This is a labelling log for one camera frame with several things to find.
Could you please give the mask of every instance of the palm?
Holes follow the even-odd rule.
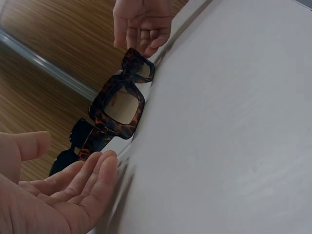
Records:
[[[127,43],[147,57],[169,38],[172,9],[169,0],[117,0],[114,7],[115,46]]]
[[[17,145],[15,152],[24,152],[25,148]],[[18,157],[20,164],[23,155]],[[3,175],[0,183],[6,190],[0,195],[3,204],[11,207],[12,225],[28,233],[87,233],[102,217],[114,191],[117,157],[111,151],[94,153],[86,162],[73,163],[45,180],[23,181],[19,186]]]

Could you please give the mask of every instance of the wood grain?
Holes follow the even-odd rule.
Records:
[[[0,131],[49,131],[47,155],[22,165],[21,179],[48,176],[56,156],[68,149],[69,133],[90,102],[0,44]]]
[[[174,0],[174,15],[188,0]],[[7,0],[1,28],[67,73],[99,90],[119,68],[115,0]]]

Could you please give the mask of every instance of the tinted lens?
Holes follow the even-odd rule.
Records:
[[[148,78],[150,76],[151,70],[150,67],[144,63],[136,73],[144,78]]]
[[[130,48],[125,54],[122,60],[122,67],[126,73],[139,75],[144,78],[133,78],[136,83],[150,82],[154,77],[155,66],[138,51],[132,48]]]
[[[78,155],[74,153],[72,150],[65,150],[61,152],[58,157],[55,159],[49,176],[64,170],[70,164],[79,160]]]
[[[106,101],[103,111],[115,121],[129,124],[137,112],[138,99],[134,90],[125,85],[120,84],[112,98]]]
[[[70,142],[74,147],[81,149],[92,129],[93,125],[81,118],[70,133]]]

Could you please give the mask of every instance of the white surface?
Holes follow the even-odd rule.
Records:
[[[120,234],[312,232],[312,12],[214,0],[157,69]]]

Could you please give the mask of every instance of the tortoiseshell sunglasses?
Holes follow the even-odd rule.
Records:
[[[86,160],[114,137],[132,137],[145,105],[144,96],[135,83],[151,82],[154,75],[154,64],[135,49],[128,49],[119,74],[105,83],[89,108],[89,117],[95,126],[84,119],[75,124],[70,134],[72,146],[59,154],[50,175],[75,161]]]
[[[154,64],[133,48],[126,52],[121,68],[120,74],[105,83],[89,108],[89,117],[95,123],[90,135],[98,135],[98,130],[105,135],[102,149],[113,137],[129,139],[133,136],[145,105],[144,96],[135,83],[151,82],[155,75]],[[84,143],[78,154],[82,160],[96,152],[89,142]]]

